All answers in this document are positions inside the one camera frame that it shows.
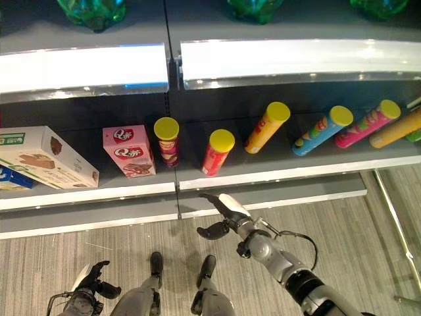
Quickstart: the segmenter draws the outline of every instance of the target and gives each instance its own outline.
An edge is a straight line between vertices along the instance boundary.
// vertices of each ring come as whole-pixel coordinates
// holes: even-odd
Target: cable
[[[312,244],[312,245],[313,245],[313,247],[314,247],[314,262],[313,262],[313,266],[311,267],[311,271],[313,271],[313,270],[314,270],[314,268],[315,268],[315,267],[316,267],[316,265],[317,265],[317,262],[318,262],[318,249],[317,249],[317,245],[316,245],[316,243],[314,242],[314,240],[313,240],[310,236],[307,236],[307,235],[301,234],[301,233],[299,233],[299,232],[292,232],[292,231],[290,231],[290,230],[283,230],[283,231],[277,232],[277,233],[275,234],[274,239],[276,239],[277,237],[282,237],[282,236],[284,236],[284,235],[286,235],[286,236],[300,237],[300,238],[303,238],[303,239],[308,240],[309,242],[311,242],[311,244]]]

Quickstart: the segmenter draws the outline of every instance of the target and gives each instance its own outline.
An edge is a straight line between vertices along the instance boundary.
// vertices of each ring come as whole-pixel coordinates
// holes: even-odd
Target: white shelf label strip
[[[168,85],[163,43],[0,55],[0,93],[126,84]]]
[[[264,171],[233,176],[217,176],[214,178],[198,178],[193,180],[180,181],[180,190],[192,190],[201,188],[212,188],[217,186],[229,186],[234,184],[264,182],[277,179],[301,178],[305,176],[318,176],[340,172],[355,172],[367,169],[380,169],[394,166],[411,165],[421,163],[421,155],[374,159],[369,161],[357,161],[354,163],[338,163],[324,166],[300,167],[284,170]]]
[[[267,202],[261,202],[261,203],[255,203],[255,204],[246,204],[243,206],[246,210],[252,211],[254,209],[267,209],[267,208],[279,207],[279,206],[330,201],[333,199],[345,199],[349,197],[355,198],[357,196],[365,196],[365,195],[367,195],[367,189],[351,191],[351,192],[343,192],[343,193],[324,194],[321,196],[308,196],[304,198],[297,197],[295,199],[281,199],[279,201],[267,201]],[[199,211],[182,213],[182,218],[190,219],[192,217],[209,216],[209,215],[217,215],[217,214],[220,214],[217,209],[202,209]]]
[[[49,227],[49,228],[35,228],[35,229],[28,229],[28,230],[19,230],[19,231],[14,231],[14,232],[0,232],[0,240],[10,239],[10,238],[41,236],[41,235],[49,235],[49,234],[61,234],[63,232],[77,232],[77,231],[82,231],[82,230],[135,225],[135,224],[142,224],[142,223],[153,223],[153,222],[159,222],[159,221],[171,221],[174,219],[178,219],[178,214],[155,215],[155,216],[147,216],[147,217],[137,217],[133,219],[117,219],[114,221],[75,224],[75,225],[70,225],[70,226],[59,226],[59,227]]]
[[[181,49],[184,80],[216,84],[219,78],[279,74],[421,72],[421,43],[403,41],[209,40],[184,42]]]
[[[159,183],[144,186],[125,186],[121,188],[107,188],[67,193],[48,194],[44,196],[16,197],[0,199],[0,209],[19,209],[23,207],[41,207],[44,205],[60,205],[95,201],[102,199],[116,199],[149,194],[175,192],[175,183]]]

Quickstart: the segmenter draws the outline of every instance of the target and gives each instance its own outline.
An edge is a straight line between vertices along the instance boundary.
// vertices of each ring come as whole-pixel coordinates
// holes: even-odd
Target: metal pole
[[[403,247],[403,249],[405,251],[405,256],[407,257],[407,259],[409,261],[410,269],[411,269],[412,274],[414,276],[414,279],[415,279],[415,282],[416,282],[418,291],[420,292],[420,295],[421,295],[421,278],[420,278],[420,274],[419,274],[418,270],[415,267],[414,256],[413,256],[413,254],[411,254],[411,252],[409,250],[408,242],[407,242],[407,239],[405,238],[405,234],[403,232],[401,222],[399,221],[399,217],[397,215],[397,212],[396,212],[396,210],[395,210],[395,208],[394,208],[394,206],[392,204],[392,201],[390,200],[389,194],[388,194],[388,192],[386,190],[386,187],[384,186],[383,180],[382,180],[382,178],[380,176],[380,173],[379,173],[378,169],[374,169],[373,170],[373,173],[374,173],[374,177],[376,178],[377,183],[378,183],[378,185],[380,187],[380,190],[382,191],[383,197],[386,200],[387,208],[389,209],[389,212],[390,212],[391,216],[393,217],[393,221],[395,222],[395,227],[397,229],[397,232],[398,232],[398,235],[399,235],[399,239],[401,240],[402,247]],[[404,298],[397,298],[397,301],[398,302],[404,302],[405,300],[406,299],[404,299]]]

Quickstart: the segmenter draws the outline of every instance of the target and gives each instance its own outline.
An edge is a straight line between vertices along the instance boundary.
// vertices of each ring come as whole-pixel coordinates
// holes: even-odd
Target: yellow lid
[[[329,114],[331,120],[340,126],[350,125],[354,120],[353,113],[342,105],[332,107]]]
[[[155,122],[153,131],[160,140],[173,140],[177,137],[180,127],[172,117],[161,117]]]
[[[397,119],[401,116],[401,108],[392,100],[380,102],[380,111],[389,119]]]
[[[235,144],[234,135],[227,130],[215,130],[209,138],[210,146],[220,153],[229,152]]]
[[[272,122],[285,122],[291,116],[291,111],[282,102],[272,102],[266,112]]]

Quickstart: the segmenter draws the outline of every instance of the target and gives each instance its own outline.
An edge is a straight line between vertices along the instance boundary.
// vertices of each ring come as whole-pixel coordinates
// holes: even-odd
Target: orange chip can
[[[383,130],[373,134],[369,138],[369,141],[371,146],[382,148],[419,128],[421,128],[421,107]]]
[[[272,102],[244,144],[247,153],[258,153],[265,143],[289,119],[291,112],[281,102]]]

